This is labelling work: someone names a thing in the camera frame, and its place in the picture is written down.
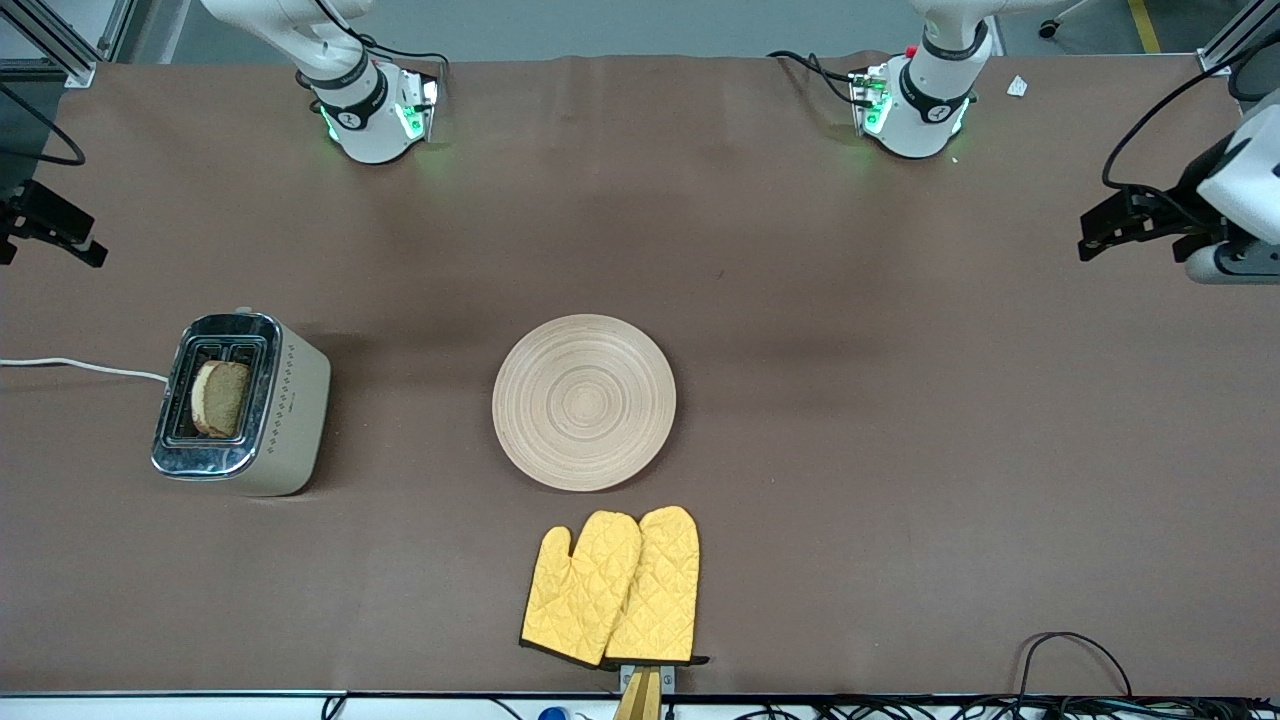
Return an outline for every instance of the black cable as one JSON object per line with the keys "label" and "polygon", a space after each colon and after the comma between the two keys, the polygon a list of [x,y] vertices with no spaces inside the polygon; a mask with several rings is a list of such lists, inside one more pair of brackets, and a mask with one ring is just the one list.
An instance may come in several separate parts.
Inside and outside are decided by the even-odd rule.
{"label": "black cable", "polygon": [[[795,60],[796,63],[800,63],[801,65],[804,65],[805,69],[808,69],[812,73],[822,72],[822,73],[826,73],[827,77],[829,77],[831,79],[838,79],[838,81],[849,82],[849,76],[842,76],[842,74],[838,74],[838,73],[832,73],[829,70],[819,70],[818,67],[814,65],[814,64],[812,64],[808,58],[801,58],[799,54],[792,53],[790,50],[774,50],[773,53],[769,53],[768,55],[765,55],[765,58],[783,58],[783,59],[787,59],[787,60]],[[858,72],[858,69],[864,69],[865,70],[867,68],[855,68],[854,70],[850,70],[850,72]]]}
{"label": "black cable", "polygon": [[362,45],[365,49],[367,49],[370,53],[375,55],[380,50],[390,55],[399,55],[401,58],[435,58],[440,60],[440,63],[443,63],[445,68],[449,67],[449,59],[439,53],[406,53],[403,50],[396,50],[394,47],[388,47],[378,42],[378,40],[375,40],[374,36],[369,35],[367,32],[356,32],[349,24],[347,24],[346,19],[339,18],[337,14],[334,14],[334,12],[330,10],[329,6],[324,4],[324,0],[315,0],[315,4],[316,6],[320,8],[320,10],[324,12],[325,17],[329,18],[329,22],[338,26],[338,29],[355,38],[356,42],[360,42],[360,45]]}
{"label": "black cable", "polygon": [[1023,706],[1019,702],[1018,697],[1014,697],[1014,701],[1010,702],[1009,705],[1002,706],[998,712],[996,712],[995,715],[991,716],[991,720],[1000,720],[1001,717],[1005,716],[1006,712],[1011,712],[1012,714],[1011,715],[1012,720],[1021,720]]}
{"label": "black cable", "polygon": [[[988,696],[977,697],[977,698],[966,702],[965,705],[961,705],[960,710],[957,710],[956,714],[951,716],[951,720],[968,720],[969,711],[973,710],[974,707],[982,710],[989,702],[1001,701],[1001,700],[1010,700],[1010,697],[1011,696],[1000,696],[1000,694],[988,694]],[[982,717],[982,715],[984,712],[986,711],[979,712],[977,715],[977,717]]]}
{"label": "black cable", "polygon": [[827,705],[814,705],[812,707],[818,714],[818,720],[849,720],[849,715],[842,714],[838,707]]}
{"label": "black cable", "polygon": [[901,710],[908,717],[911,717],[910,711],[914,710],[914,711],[919,712],[920,715],[924,715],[924,717],[927,720],[938,720],[937,717],[933,716],[932,712],[929,712],[929,710],[927,707],[924,707],[923,705],[920,705],[920,703],[918,703],[915,701],[909,701],[909,700],[905,700],[905,698],[900,698],[899,702],[893,705],[893,707]]}
{"label": "black cable", "polygon": [[754,712],[748,712],[746,715],[739,715],[733,720],[754,720],[755,717],[781,717],[782,720],[800,720],[796,715],[787,712],[786,710],[778,708],[774,711],[769,706],[764,706],[764,710],[756,710]]}
{"label": "black cable", "polygon": [[498,700],[498,698],[495,698],[495,697],[490,697],[490,698],[489,698],[489,702],[493,702],[493,703],[494,703],[494,705],[497,705],[498,707],[500,707],[500,708],[506,710],[506,711],[507,711],[507,715],[511,715],[511,716],[512,716],[512,717],[515,717],[516,720],[525,720],[524,717],[521,717],[521,716],[520,716],[520,714],[517,714],[517,712],[516,712],[515,710],[512,710],[512,708],[511,708],[511,706],[509,706],[509,705],[507,705],[506,702],[502,702],[500,700]]}
{"label": "black cable", "polygon": [[[1140,190],[1140,191],[1143,191],[1143,192],[1146,192],[1148,195],[1152,195],[1155,197],[1158,197],[1160,200],[1162,200],[1166,204],[1169,204],[1169,206],[1172,208],[1174,210],[1176,210],[1178,214],[1183,215],[1187,220],[1189,220],[1192,225],[1203,227],[1206,224],[1203,220],[1201,220],[1198,217],[1196,217],[1192,211],[1189,211],[1187,208],[1184,208],[1180,202],[1178,202],[1172,197],[1170,197],[1169,193],[1166,193],[1165,191],[1158,190],[1156,187],[1152,187],[1149,184],[1119,183],[1119,182],[1112,181],[1111,179],[1111,168],[1115,165],[1116,158],[1120,156],[1120,152],[1125,149],[1125,146],[1129,145],[1129,141],[1132,141],[1142,131],[1142,128],[1146,127],[1147,123],[1151,122],[1152,118],[1155,118],[1170,102],[1172,102],[1174,100],[1176,100],[1181,94],[1184,94],[1188,90],[1190,90],[1192,87],[1199,85],[1206,78],[1213,77],[1215,74],[1217,74],[1219,72],[1221,72],[1222,68],[1226,68],[1229,65],[1234,65],[1235,63],[1242,63],[1236,68],[1236,72],[1233,73],[1233,76],[1231,76],[1231,78],[1234,79],[1236,77],[1236,74],[1239,73],[1239,70],[1243,69],[1244,65],[1248,64],[1248,60],[1252,60],[1258,54],[1260,50],[1262,50],[1263,47],[1268,47],[1271,45],[1275,45],[1276,42],[1280,42],[1280,31],[1275,31],[1275,32],[1267,35],[1266,37],[1263,37],[1256,45],[1251,45],[1249,47],[1245,47],[1240,53],[1236,53],[1235,55],[1231,55],[1230,58],[1222,60],[1221,63],[1213,65],[1212,68],[1208,68],[1207,70],[1202,72],[1201,74],[1198,74],[1198,76],[1193,77],[1192,79],[1184,82],[1183,85],[1178,86],[1172,92],[1170,92],[1164,99],[1161,99],[1160,102],[1156,102],[1149,110],[1147,110],[1147,113],[1142,118],[1138,119],[1137,123],[1134,123],[1134,126],[1132,128],[1129,128],[1129,132],[1126,132],[1124,135],[1124,137],[1120,138],[1120,142],[1117,142],[1116,146],[1111,150],[1111,154],[1107,155],[1107,161],[1102,165],[1102,184],[1105,184],[1105,186],[1107,186],[1107,187],[1110,187],[1112,190],[1126,190],[1126,188]],[[1228,88],[1230,90],[1230,87],[1231,87],[1231,79],[1228,81]]]}
{"label": "black cable", "polygon": [[36,154],[36,152],[23,152],[20,150],[6,150],[4,147],[0,147],[0,155],[13,155],[14,158],[27,158],[29,160],[41,160],[44,163],[52,163],[55,165],[70,165],[73,168],[84,164],[84,151],[81,150],[79,145],[76,145],[76,141],[72,140],[72,136],[69,136],[65,132],[63,132],[63,128],[58,127],[54,123],[54,120],[50,120],[49,118],[46,118],[44,113],[41,113],[40,110],[37,110],[31,102],[27,102],[26,100],[23,100],[22,96],[19,96],[17,92],[14,92],[13,90],[10,90],[9,86],[5,85],[4,82],[0,82],[0,92],[4,92],[5,95],[8,95],[9,100],[13,100],[18,105],[20,105],[23,110],[31,113],[31,115],[33,118],[36,118],[37,120],[40,120],[41,124],[44,124],[46,128],[49,128],[50,132],[52,132],[54,135],[56,135],[58,137],[60,137],[63,140],[63,142],[67,143],[67,147],[69,147],[72,150],[72,152],[76,155],[76,158],[58,158],[55,155],[45,155],[44,152],[40,152],[40,154]]}
{"label": "black cable", "polygon": [[887,700],[886,701],[881,701],[881,698],[869,697],[869,698],[861,698],[859,701],[859,703],[863,705],[864,707],[869,707],[870,710],[873,710],[876,712],[879,712],[882,715],[887,715],[890,717],[890,720],[914,720],[911,717],[911,714],[909,711],[906,711],[901,705],[893,703],[893,702],[888,702]]}
{"label": "black cable", "polygon": [[320,706],[320,720],[334,720],[346,706],[347,696],[344,694],[324,698],[324,705]]}
{"label": "black cable", "polygon": [[1133,697],[1133,683],[1129,682],[1129,674],[1124,671],[1124,665],[1120,665],[1120,661],[1116,660],[1116,656],[1111,655],[1110,650],[1102,647],[1102,643],[1100,643],[1098,641],[1096,641],[1093,638],[1089,638],[1087,635],[1082,635],[1080,633],[1073,633],[1073,632],[1069,632],[1069,630],[1060,630],[1060,632],[1056,632],[1056,633],[1041,633],[1039,639],[1037,639],[1036,642],[1033,642],[1032,646],[1029,648],[1027,648],[1027,661],[1023,662],[1023,682],[1018,687],[1018,698],[1019,700],[1023,700],[1023,698],[1027,697],[1027,680],[1028,680],[1028,675],[1032,671],[1032,659],[1036,656],[1036,650],[1039,646],[1042,646],[1042,644],[1044,644],[1048,641],[1055,639],[1055,638],[1071,638],[1071,639],[1076,639],[1076,641],[1080,641],[1083,643],[1087,643],[1087,644],[1091,644],[1091,646],[1096,647],[1100,652],[1102,652],[1102,655],[1107,656],[1107,660],[1111,661],[1111,665],[1114,665],[1115,669],[1116,669],[1116,671],[1120,673],[1120,679],[1124,680],[1124,697]]}
{"label": "black cable", "polygon": [[1266,92],[1243,92],[1240,90],[1240,73],[1244,72],[1244,67],[1248,65],[1258,53],[1271,47],[1277,41],[1280,41],[1280,31],[1272,32],[1257,45],[1244,50],[1239,64],[1231,69],[1231,77],[1226,78],[1226,91],[1231,94],[1231,97],[1235,97],[1240,102],[1261,102],[1262,99],[1267,96]]}
{"label": "black cable", "polygon": [[[833,72],[828,70],[827,68],[822,67],[822,60],[819,60],[818,55],[814,54],[814,53],[810,53],[808,58],[801,58],[800,55],[796,55],[795,53],[792,53],[790,50],[777,50],[774,53],[769,53],[768,56],[769,58],[785,58],[787,60],[795,60],[796,63],[800,63],[800,65],[803,65],[806,70],[809,70],[812,73],[817,73],[818,77],[820,77],[822,81],[827,83],[827,87],[829,87],[831,91],[836,94],[836,97],[840,97],[841,100],[844,100],[845,102],[847,102],[850,105],[855,105],[858,108],[870,108],[872,106],[872,104],[868,102],[867,100],[858,100],[856,97],[851,97],[851,96],[845,95],[844,92],[841,92],[840,88],[836,87],[836,83],[833,81],[838,79],[841,82],[849,82],[849,76],[847,74],[833,73]],[[867,68],[854,68],[852,70],[849,70],[849,72],[850,73],[855,73],[855,72],[865,70],[865,69]]]}
{"label": "black cable", "polygon": [[[1057,717],[1056,720],[1066,720],[1066,706],[1071,702],[1071,696],[1062,696],[1062,702],[1057,703]],[[1044,712],[1044,717],[1041,720],[1048,720],[1048,711]]]}
{"label": "black cable", "polygon": [[1178,720],[1185,720],[1187,719],[1187,715],[1181,714],[1181,712],[1165,712],[1165,711],[1161,711],[1161,710],[1153,710],[1151,707],[1142,707],[1142,706],[1138,706],[1135,703],[1128,703],[1128,702],[1110,703],[1108,700],[1110,698],[1102,697],[1102,698],[1097,698],[1094,702],[1100,702],[1102,705],[1107,705],[1107,706],[1110,706],[1110,707],[1112,707],[1114,710],[1117,710],[1117,711],[1135,712],[1135,714],[1139,714],[1139,715],[1146,715],[1147,717],[1170,717],[1170,719],[1178,719]]}

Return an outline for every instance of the round plate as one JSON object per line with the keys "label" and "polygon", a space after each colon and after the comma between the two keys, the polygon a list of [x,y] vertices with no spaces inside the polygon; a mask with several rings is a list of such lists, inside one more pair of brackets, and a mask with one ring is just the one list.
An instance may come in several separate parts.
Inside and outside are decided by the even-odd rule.
{"label": "round plate", "polygon": [[553,488],[616,486],[653,460],[676,419],[676,378],[634,325],[568,315],[511,348],[493,389],[507,456]]}

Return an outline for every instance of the green led light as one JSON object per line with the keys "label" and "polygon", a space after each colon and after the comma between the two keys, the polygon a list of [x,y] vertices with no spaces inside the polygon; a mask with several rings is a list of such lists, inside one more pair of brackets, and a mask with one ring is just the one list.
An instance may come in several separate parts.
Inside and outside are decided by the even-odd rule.
{"label": "green led light", "polygon": [[329,140],[333,140],[334,142],[342,142],[340,140],[338,140],[338,131],[334,129],[333,120],[329,119],[329,113],[324,109],[324,105],[320,106],[320,117],[324,118],[324,124],[328,126],[329,128]]}
{"label": "green led light", "polygon": [[413,108],[403,108],[399,104],[396,105],[396,114],[401,119],[401,124],[404,126],[404,135],[410,140],[417,140],[422,137],[422,114]]}
{"label": "green led light", "polygon": [[884,118],[888,117],[888,111],[893,109],[893,104],[890,102],[888,94],[881,96],[881,101],[876,102],[870,109],[867,110],[867,122],[864,128],[867,132],[876,135],[884,128]]}
{"label": "green led light", "polygon": [[956,110],[956,122],[951,126],[951,135],[960,132],[960,123],[964,122],[964,111],[969,109],[969,101],[965,100],[960,104],[960,109]]}

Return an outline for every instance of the power cord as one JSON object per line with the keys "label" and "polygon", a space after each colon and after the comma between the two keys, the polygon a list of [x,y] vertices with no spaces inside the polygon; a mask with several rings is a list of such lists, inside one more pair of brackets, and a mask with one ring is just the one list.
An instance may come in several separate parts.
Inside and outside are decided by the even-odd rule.
{"label": "power cord", "polygon": [[1275,41],[1266,42],[1266,40],[1263,40],[1253,47],[1244,50],[1244,54],[1240,56],[1240,64],[1236,65],[1231,70],[1231,76],[1226,78],[1226,91],[1231,94],[1231,97],[1235,97],[1240,102],[1261,102],[1262,99],[1267,96],[1266,92],[1244,92],[1240,90],[1240,73],[1244,70],[1244,67],[1257,56],[1258,53],[1266,50],[1271,45],[1275,45]]}
{"label": "power cord", "polygon": [[[1018,685],[1018,698],[1014,701],[1012,705],[1015,720],[1021,720],[1023,716],[1023,703],[1027,702],[1027,680],[1030,678],[1032,660],[1036,657],[1036,651],[1039,648],[1039,646],[1055,638],[1070,638],[1096,647],[1100,652],[1102,652],[1102,655],[1107,656],[1107,660],[1111,661],[1111,665],[1114,665],[1116,671],[1120,673],[1120,679],[1124,680],[1124,696],[1133,697],[1133,683],[1129,682],[1129,674],[1125,673],[1124,665],[1120,665],[1120,661],[1116,660],[1116,656],[1111,655],[1111,651],[1102,647],[1100,642],[1087,635],[1082,635],[1080,633],[1073,633],[1068,630],[1061,630],[1055,633],[1042,633],[1041,637],[1037,638],[1037,641],[1033,642],[1029,648],[1027,648],[1027,661],[1023,664],[1023,682],[1020,685]],[[1064,698],[1061,707],[1059,710],[1059,712],[1062,716],[1066,715],[1066,705],[1068,702]],[[996,717],[993,717],[992,720],[998,720],[998,719],[1000,714],[997,714]]]}
{"label": "power cord", "polygon": [[[856,108],[870,108],[872,106],[872,104],[868,102],[867,100],[858,100],[856,97],[852,97],[850,95],[845,95],[844,92],[841,92],[840,88],[836,87],[836,83],[833,81],[838,79],[841,82],[849,82],[849,73],[840,74],[840,73],[833,73],[833,72],[828,70],[827,68],[822,67],[822,60],[819,60],[818,55],[814,54],[814,53],[809,53],[808,58],[801,58],[800,55],[797,55],[797,54],[795,54],[795,53],[792,53],[790,50],[777,50],[777,51],[769,53],[768,56],[769,58],[786,59],[786,60],[795,60],[796,63],[799,63],[801,67],[804,67],[810,73],[818,73],[818,77],[820,77],[823,79],[823,82],[827,83],[827,87],[831,88],[831,91],[836,95],[836,97],[840,97],[841,100],[844,100],[845,102],[847,102],[850,105],[854,105]],[[865,70],[865,69],[867,69],[865,67],[863,67],[863,68],[854,68],[854,69],[851,69],[849,72],[850,73],[856,73],[856,72]]]}
{"label": "power cord", "polygon": [[169,384],[169,378],[164,375],[157,375],[156,373],[146,373],[142,370],[122,370],[120,368],[108,368],[106,365],[95,365],[92,363],[83,363],[81,360],[72,360],[69,357],[38,357],[35,360],[0,359],[0,366],[9,366],[9,368],[47,368],[51,365],[70,365],[73,368],[81,368],[83,370],[93,370],[95,373],[110,373],[113,375],[128,375],[131,378],[147,378],[148,380],[159,380],[161,383]]}
{"label": "power cord", "polygon": [[356,32],[355,28],[352,28],[346,19],[343,19],[337,13],[330,10],[329,5],[325,4],[324,0],[315,0],[315,4],[317,8],[320,8],[321,12],[324,12],[325,17],[329,18],[329,22],[338,26],[338,29],[355,38],[374,55],[383,53],[385,55],[398,55],[401,58],[435,58],[440,60],[440,63],[443,63],[445,68],[449,67],[449,59],[439,53],[406,53],[404,50],[396,50],[394,47],[388,47],[378,42],[378,40],[375,40],[374,36],[369,35],[367,32]]}
{"label": "power cord", "polygon": [[1134,188],[1146,192],[1148,195],[1152,195],[1155,197],[1158,197],[1160,200],[1166,202],[1170,208],[1176,210],[1178,214],[1185,218],[1192,225],[1204,227],[1206,223],[1203,220],[1196,217],[1190,210],[1188,210],[1180,202],[1170,197],[1169,193],[1166,193],[1165,191],[1152,187],[1149,184],[1121,183],[1111,179],[1111,168],[1115,165],[1116,158],[1120,156],[1120,152],[1125,149],[1125,146],[1129,145],[1129,141],[1132,141],[1142,131],[1142,128],[1144,128],[1147,123],[1149,123],[1151,119],[1155,118],[1161,110],[1164,110],[1170,102],[1176,100],[1181,94],[1187,92],[1192,87],[1199,85],[1206,78],[1213,77],[1220,70],[1222,70],[1222,68],[1235,65],[1236,63],[1239,63],[1239,65],[1236,65],[1235,72],[1231,73],[1231,78],[1228,79],[1226,85],[1228,85],[1228,91],[1231,92],[1231,95],[1236,97],[1236,100],[1240,100],[1242,97],[1240,95],[1238,95],[1239,90],[1233,85],[1235,82],[1235,78],[1244,69],[1244,67],[1248,65],[1254,56],[1257,56],[1260,51],[1262,51],[1265,47],[1275,45],[1276,42],[1280,42],[1280,31],[1271,32],[1270,35],[1260,40],[1257,44],[1251,45],[1249,47],[1245,47],[1240,53],[1236,53],[1235,55],[1231,55],[1230,58],[1222,60],[1221,63],[1213,65],[1212,68],[1208,68],[1201,74],[1178,86],[1172,92],[1161,99],[1160,102],[1156,102],[1149,110],[1147,110],[1147,113],[1142,118],[1138,119],[1137,123],[1134,123],[1132,128],[1129,128],[1129,132],[1126,132],[1124,137],[1120,138],[1120,142],[1117,142],[1116,146],[1111,150],[1111,154],[1107,155],[1107,161],[1102,165],[1102,184],[1112,190]]}
{"label": "power cord", "polygon": [[324,698],[324,705],[320,707],[320,720],[335,720],[343,707],[347,707],[347,696],[344,694]]}
{"label": "power cord", "polygon": [[781,707],[774,710],[772,705],[765,705],[764,710],[756,710],[754,712],[748,712],[746,715],[739,715],[733,720],[755,720],[756,717],[768,717],[769,720],[800,720],[799,716],[787,712]]}
{"label": "power cord", "polygon": [[511,716],[512,716],[512,717],[515,717],[516,720],[525,720],[524,717],[521,717],[521,716],[520,716],[520,714],[518,714],[518,712],[516,712],[515,710],[512,710],[512,708],[511,708],[511,706],[509,706],[509,705],[507,705],[506,702],[502,702],[500,700],[498,700],[498,698],[495,698],[495,697],[490,697],[490,698],[489,698],[489,702],[492,702],[492,703],[497,705],[498,707],[500,707],[500,708],[506,710],[506,711],[507,711],[507,715],[511,715]]}
{"label": "power cord", "polygon": [[22,106],[23,110],[31,113],[31,115],[33,118],[36,118],[37,120],[40,120],[41,124],[44,124],[46,128],[49,128],[50,132],[52,132],[54,135],[56,135],[58,137],[60,137],[61,141],[67,143],[67,147],[70,147],[72,152],[76,156],[74,158],[58,158],[56,155],[45,155],[44,152],[40,152],[40,154],[36,154],[36,152],[23,152],[20,150],[8,150],[8,149],[4,149],[4,147],[0,147],[0,155],[13,155],[14,158],[27,158],[27,159],[31,159],[31,160],[40,160],[40,161],[44,161],[44,163],[52,163],[55,165],[70,165],[73,168],[84,164],[84,151],[81,150],[79,145],[76,145],[76,141],[72,140],[72,136],[69,136],[65,132],[63,132],[63,128],[58,127],[54,123],[54,120],[50,120],[49,118],[46,118],[44,113],[41,113],[40,110],[37,110],[31,102],[27,102],[26,100],[23,100],[22,96],[19,96],[17,92],[14,92],[4,82],[0,82],[0,92],[8,95],[9,100],[13,100],[14,102],[17,102],[19,106]]}

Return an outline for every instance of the oven mitt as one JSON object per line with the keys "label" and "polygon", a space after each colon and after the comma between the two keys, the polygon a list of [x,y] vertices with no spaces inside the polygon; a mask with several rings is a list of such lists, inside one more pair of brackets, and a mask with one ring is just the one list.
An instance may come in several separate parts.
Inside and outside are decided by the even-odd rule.
{"label": "oven mitt", "polygon": [[698,525],[684,507],[660,507],[640,520],[640,565],[604,652],[609,665],[705,662],[694,659]]}
{"label": "oven mitt", "polygon": [[520,644],[595,667],[636,574],[640,528],[630,515],[600,510],[572,551],[571,542],[568,528],[543,537]]}

